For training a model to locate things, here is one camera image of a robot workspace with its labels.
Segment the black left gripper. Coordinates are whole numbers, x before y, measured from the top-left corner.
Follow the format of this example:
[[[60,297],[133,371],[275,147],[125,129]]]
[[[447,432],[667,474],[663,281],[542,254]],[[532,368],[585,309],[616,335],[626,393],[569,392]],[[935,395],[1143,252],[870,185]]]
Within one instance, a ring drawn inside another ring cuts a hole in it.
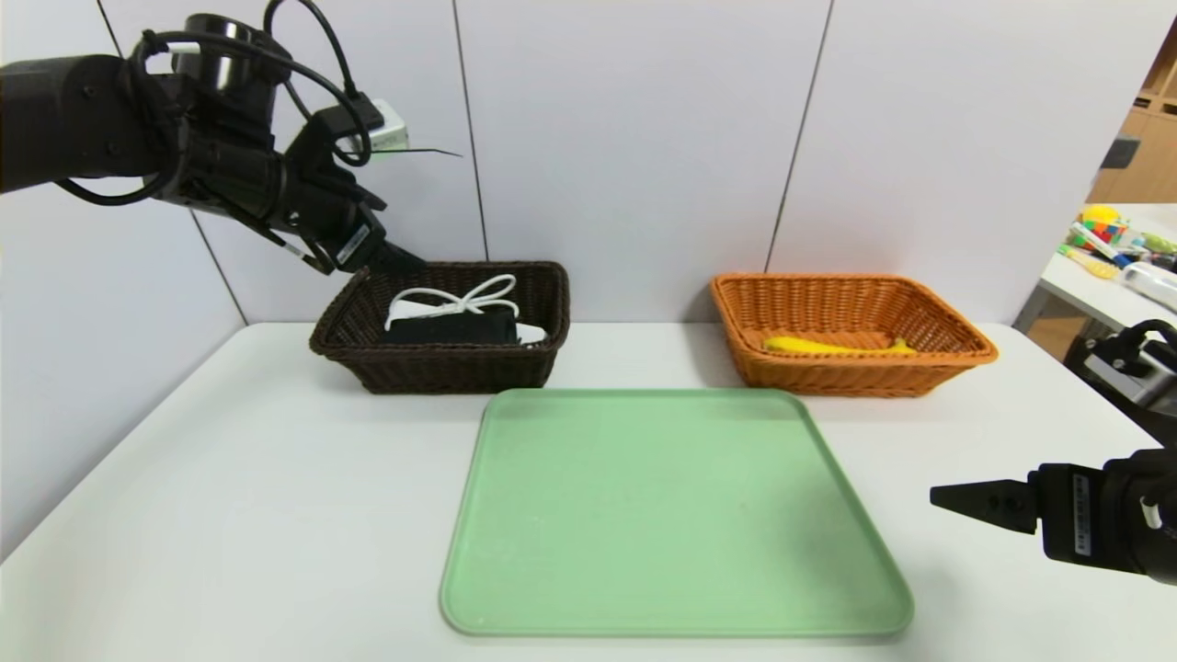
[[[383,274],[427,269],[420,256],[383,240],[373,207],[383,208],[383,201],[346,168],[307,177],[290,171],[282,181],[278,226],[302,240],[308,249],[302,262],[324,274],[354,273],[366,265]]]

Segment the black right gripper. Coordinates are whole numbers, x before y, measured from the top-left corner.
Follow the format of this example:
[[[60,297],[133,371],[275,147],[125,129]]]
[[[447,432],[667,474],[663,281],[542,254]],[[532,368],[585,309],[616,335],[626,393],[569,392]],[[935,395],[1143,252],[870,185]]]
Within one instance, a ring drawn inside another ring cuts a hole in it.
[[[1138,450],[1100,469],[1043,464],[1035,478],[1048,558],[1176,582],[1173,450]],[[930,502],[1005,531],[1037,532],[1033,482],[931,486]]]

